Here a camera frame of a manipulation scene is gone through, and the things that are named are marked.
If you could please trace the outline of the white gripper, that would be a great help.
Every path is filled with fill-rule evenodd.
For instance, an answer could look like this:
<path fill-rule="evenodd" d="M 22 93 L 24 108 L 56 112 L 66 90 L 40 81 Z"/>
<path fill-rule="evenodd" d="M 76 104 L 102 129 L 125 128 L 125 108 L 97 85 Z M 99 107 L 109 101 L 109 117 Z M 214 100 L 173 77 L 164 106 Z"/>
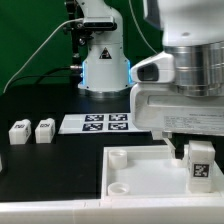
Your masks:
<path fill-rule="evenodd" d="M 183 158 L 184 149 L 173 133 L 224 136 L 224 96 L 188 97 L 170 85 L 137 83 L 130 93 L 130 111 L 138 129 L 163 132 L 176 159 Z"/>

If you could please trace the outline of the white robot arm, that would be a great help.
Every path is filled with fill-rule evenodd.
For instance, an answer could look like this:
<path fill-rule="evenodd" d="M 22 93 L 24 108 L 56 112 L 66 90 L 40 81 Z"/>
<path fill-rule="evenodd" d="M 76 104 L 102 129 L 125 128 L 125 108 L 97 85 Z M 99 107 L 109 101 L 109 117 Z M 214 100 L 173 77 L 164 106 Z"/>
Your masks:
<path fill-rule="evenodd" d="M 155 140 L 173 134 L 224 136 L 224 0 L 143 0 L 163 31 L 163 51 L 129 67 L 122 18 L 104 0 L 77 0 L 93 33 L 79 88 L 110 95 L 130 88 L 136 128 Z"/>

